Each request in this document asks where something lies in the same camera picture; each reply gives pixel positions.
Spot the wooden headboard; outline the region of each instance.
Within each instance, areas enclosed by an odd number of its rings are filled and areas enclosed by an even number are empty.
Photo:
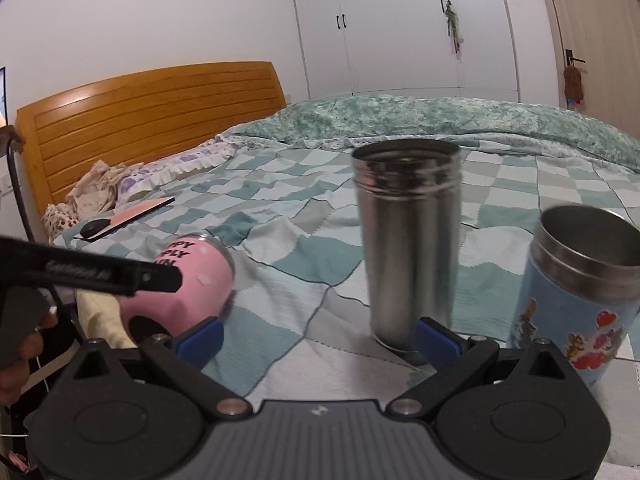
[[[16,122],[42,214],[97,160],[151,162],[284,107],[273,65],[239,61],[105,79],[20,108]]]

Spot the finger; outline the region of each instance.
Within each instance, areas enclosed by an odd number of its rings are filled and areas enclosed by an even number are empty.
[[[18,402],[18,399],[20,399],[19,388],[10,392],[0,392],[0,404],[5,406],[11,406],[14,402]]]
[[[40,334],[33,333],[27,336],[18,348],[20,359],[28,361],[29,359],[39,356],[42,353],[43,346],[44,342]]]
[[[20,390],[29,380],[29,364],[20,359],[17,363],[0,370],[0,394],[12,394]]]
[[[49,312],[44,319],[40,322],[40,328],[46,330],[47,328],[53,328],[58,324],[58,316]]]

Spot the white wardrobe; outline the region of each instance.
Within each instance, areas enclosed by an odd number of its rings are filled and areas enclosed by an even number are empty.
[[[391,93],[518,100],[504,0],[295,0],[310,97]]]

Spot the blue thermos with cartoon stickers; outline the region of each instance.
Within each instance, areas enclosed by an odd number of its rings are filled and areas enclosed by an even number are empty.
[[[510,346],[551,339],[593,386],[640,312],[640,230],[592,206],[543,211],[529,247]]]

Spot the computer mouse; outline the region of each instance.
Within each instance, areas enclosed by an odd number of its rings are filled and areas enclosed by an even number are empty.
[[[94,237],[105,227],[108,227],[111,220],[108,218],[98,218],[87,222],[82,229],[80,229],[80,236],[87,240],[87,238]]]

